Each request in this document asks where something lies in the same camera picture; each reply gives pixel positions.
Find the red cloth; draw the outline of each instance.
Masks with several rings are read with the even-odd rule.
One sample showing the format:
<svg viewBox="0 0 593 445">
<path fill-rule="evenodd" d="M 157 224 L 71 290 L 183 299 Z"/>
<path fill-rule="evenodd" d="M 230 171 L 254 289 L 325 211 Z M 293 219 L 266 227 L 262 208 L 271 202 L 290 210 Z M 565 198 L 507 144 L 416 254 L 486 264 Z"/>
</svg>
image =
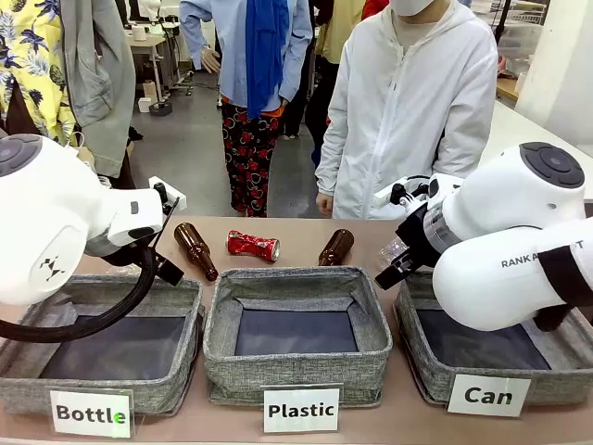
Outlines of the red cloth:
<svg viewBox="0 0 593 445">
<path fill-rule="evenodd" d="M 389 0 L 367 0 L 362 9 L 362 19 L 379 14 L 389 5 Z"/>
</svg>

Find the white face mask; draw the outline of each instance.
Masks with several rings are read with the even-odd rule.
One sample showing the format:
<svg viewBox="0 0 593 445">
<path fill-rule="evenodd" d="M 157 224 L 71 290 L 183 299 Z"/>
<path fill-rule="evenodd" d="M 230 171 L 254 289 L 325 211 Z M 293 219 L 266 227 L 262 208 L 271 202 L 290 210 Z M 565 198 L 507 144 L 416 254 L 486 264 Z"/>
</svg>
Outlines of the white face mask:
<svg viewBox="0 0 593 445">
<path fill-rule="evenodd" d="M 435 0 L 389 0 L 391 8 L 399 16 L 415 16 Z"/>
</svg>

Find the label sign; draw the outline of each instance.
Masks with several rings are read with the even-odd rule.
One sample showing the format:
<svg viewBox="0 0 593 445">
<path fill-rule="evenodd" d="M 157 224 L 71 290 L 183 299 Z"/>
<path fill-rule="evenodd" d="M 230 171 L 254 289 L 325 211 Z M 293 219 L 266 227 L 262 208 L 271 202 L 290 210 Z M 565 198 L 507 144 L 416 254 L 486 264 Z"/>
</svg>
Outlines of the label sign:
<svg viewBox="0 0 593 445">
<path fill-rule="evenodd" d="M 340 389 L 290 389 L 264 392 L 265 433 L 337 431 Z"/>
<path fill-rule="evenodd" d="M 131 436 L 130 396 L 50 391 L 57 433 L 124 438 Z"/>
<path fill-rule="evenodd" d="M 456 375 L 450 413 L 519 417 L 531 380 Z"/>
</svg>

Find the light blue shirt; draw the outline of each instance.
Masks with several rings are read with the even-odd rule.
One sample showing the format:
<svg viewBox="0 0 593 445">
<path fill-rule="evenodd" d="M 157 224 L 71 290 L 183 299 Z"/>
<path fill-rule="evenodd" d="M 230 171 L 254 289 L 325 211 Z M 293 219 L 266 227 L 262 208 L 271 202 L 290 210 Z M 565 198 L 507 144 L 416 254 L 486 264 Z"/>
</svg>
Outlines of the light blue shirt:
<svg viewBox="0 0 593 445">
<path fill-rule="evenodd" d="M 290 23 L 286 44 L 282 49 L 283 81 L 276 87 L 263 111 L 274 111 L 282 99 L 293 100 L 300 85 L 300 72 L 307 46 L 313 37 L 309 15 L 309 0 L 286 0 Z M 202 33 L 201 21 L 214 19 L 221 43 L 221 94 L 233 105 L 247 107 L 246 77 L 246 7 L 247 0 L 182 0 L 180 16 L 183 35 L 197 69 L 202 68 L 202 49 L 208 46 Z"/>
</svg>

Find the person's right hand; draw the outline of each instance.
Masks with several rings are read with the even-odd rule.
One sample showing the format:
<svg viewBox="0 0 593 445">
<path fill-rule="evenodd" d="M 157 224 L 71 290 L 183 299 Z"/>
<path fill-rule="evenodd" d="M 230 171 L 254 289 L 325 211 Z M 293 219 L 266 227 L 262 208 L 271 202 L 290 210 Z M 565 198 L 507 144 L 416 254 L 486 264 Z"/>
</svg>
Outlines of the person's right hand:
<svg viewBox="0 0 593 445">
<path fill-rule="evenodd" d="M 325 216 L 332 216 L 332 210 L 334 209 L 334 197 L 319 193 L 315 199 L 315 204 L 317 204 L 317 208 Z"/>
<path fill-rule="evenodd" d="M 213 49 L 210 49 L 207 46 L 202 49 L 202 67 L 205 68 L 207 72 L 221 72 L 221 63 L 218 61 L 219 58 L 221 58 L 221 55 Z"/>
</svg>

